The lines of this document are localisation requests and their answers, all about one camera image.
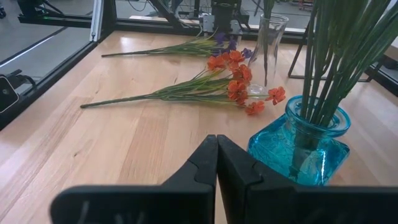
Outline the clear glass vase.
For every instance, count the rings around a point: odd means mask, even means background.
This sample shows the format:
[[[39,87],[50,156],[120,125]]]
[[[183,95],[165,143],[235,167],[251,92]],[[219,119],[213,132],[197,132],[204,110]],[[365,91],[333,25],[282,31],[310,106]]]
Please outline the clear glass vase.
[[[277,54],[280,40],[285,31],[289,19],[280,14],[271,14],[269,24],[269,45],[268,45],[268,77],[267,86],[264,86],[264,67],[262,47],[256,42],[256,46],[248,62],[248,67],[252,72],[252,80],[247,88],[250,95],[265,96],[267,92],[274,88],[276,74]]]

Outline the green stems bouquet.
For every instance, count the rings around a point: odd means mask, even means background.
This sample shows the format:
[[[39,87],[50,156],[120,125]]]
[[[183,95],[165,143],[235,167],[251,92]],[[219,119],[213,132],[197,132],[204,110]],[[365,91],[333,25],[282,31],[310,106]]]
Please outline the green stems bouquet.
[[[334,0],[329,26],[331,60],[324,66],[309,123],[327,127],[364,71],[398,36],[398,2]]]

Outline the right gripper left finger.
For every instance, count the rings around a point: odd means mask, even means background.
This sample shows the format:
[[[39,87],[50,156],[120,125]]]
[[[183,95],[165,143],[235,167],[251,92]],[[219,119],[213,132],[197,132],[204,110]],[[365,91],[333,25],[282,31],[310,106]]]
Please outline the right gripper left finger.
[[[78,185],[50,205],[52,224],[214,224],[217,138],[208,135],[160,185]]]

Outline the blue glass vase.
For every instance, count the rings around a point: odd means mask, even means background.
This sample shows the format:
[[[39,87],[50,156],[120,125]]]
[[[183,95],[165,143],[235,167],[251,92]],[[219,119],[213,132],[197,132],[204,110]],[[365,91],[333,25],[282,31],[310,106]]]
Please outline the blue glass vase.
[[[302,96],[288,100],[285,113],[253,135],[248,153],[271,169],[303,185],[325,185],[349,156],[349,147],[337,140],[351,126],[338,108],[327,127],[300,116]]]

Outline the silver aluminium frame post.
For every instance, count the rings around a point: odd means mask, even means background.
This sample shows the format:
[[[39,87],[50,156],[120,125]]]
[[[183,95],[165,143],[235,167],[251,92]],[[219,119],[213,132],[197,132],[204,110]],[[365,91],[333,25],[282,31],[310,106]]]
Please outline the silver aluminium frame post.
[[[101,36],[104,0],[94,0],[90,27],[90,41],[97,42]]]

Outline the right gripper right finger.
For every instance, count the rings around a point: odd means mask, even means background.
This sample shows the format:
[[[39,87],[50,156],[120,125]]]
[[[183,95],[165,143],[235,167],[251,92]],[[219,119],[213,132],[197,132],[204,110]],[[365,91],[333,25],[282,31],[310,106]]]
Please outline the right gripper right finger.
[[[227,224],[398,224],[398,187],[297,184],[219,135]]]

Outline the black metal rig frame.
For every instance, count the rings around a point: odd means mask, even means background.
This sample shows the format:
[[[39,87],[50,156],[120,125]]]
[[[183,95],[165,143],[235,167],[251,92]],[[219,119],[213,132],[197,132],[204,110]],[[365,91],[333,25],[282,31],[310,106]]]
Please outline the black metal rig frame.
[[[173,34],[173,35],[187,35],[194,36],[200,33],[200,25],[203,26],[203,21],[199,20],[199,24],[183,25],[180,20],[180,25],[177,25],[177,18],[171,19],[166,17],[166,21],[152,21],[143,19],[117,19],[116,18],[116,3],[115,0],[104,0],[105,9],[103,10],[103,21],[101,28],[101,37],[98,43],[102,42],[107,36],[114,31],[129,31],[129,32],[145,32],[155,34]],[[249,28],[242,28],[243,40],[256,40],[259,28],[252,26]],[[281,42],[283,44],[299,45],[304,31],[284,31]],[[28,108],[37,98],[43,95],[51,86],[53,86],[59,79],[61,79],[67,72],[69,72],[80,60],[88,55],[98,44],[89,41],[80,50],[73,53],[62,63],[57,65],[55,69],[49,72],[44,81],[32,84],[32,88],[28,89],[19,98],[19,101],[12,105],[5,112],[0,114],[0,131],[3,130],[9,123],[16,119],[26,108]],[[389,92],[398,97],[398,83],[391,82],[390,79],[377,76],[376,80]]]

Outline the purple artificial flower bunch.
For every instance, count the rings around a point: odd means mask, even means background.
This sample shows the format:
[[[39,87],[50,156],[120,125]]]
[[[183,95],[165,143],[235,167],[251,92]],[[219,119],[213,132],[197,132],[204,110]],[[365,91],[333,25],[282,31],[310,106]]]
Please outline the purple artificial flower bunch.
[[[227,37],[224,32],[217,32],[208,37],[195,37],[182,44],[135,52],[105,54],[102,55],[102,57],[128,55],[194,55],[200,57],[216,57],[223,53],[231,53],[233,50],[237,50],[237,41],[233,37]]]

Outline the black equipment base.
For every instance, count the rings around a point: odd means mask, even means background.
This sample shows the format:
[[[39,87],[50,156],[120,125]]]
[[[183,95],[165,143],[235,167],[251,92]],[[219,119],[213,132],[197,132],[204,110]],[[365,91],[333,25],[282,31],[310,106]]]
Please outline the black equipment base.
[[[21,10],[18,20],[21,24],[44,26],[90,28],[92,17],[89,15],[65,14],[49,0],[17,0]]]

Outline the orange artificial flower bunch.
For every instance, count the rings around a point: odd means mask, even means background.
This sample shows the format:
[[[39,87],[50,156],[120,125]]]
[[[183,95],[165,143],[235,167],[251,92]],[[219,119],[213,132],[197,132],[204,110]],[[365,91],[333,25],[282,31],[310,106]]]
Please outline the orange artificial flower bunch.
[[[211,56],[207,68],[192,79],[161,88],[149,94],[83,104],[91,108],[138,100],[216,103],[243,108],[248,115],[262,113],[269,101],[277,105],[286,99],[282,86],[270,90],[255,90],[252,71],[244,63],[241,52],[233,51]]]

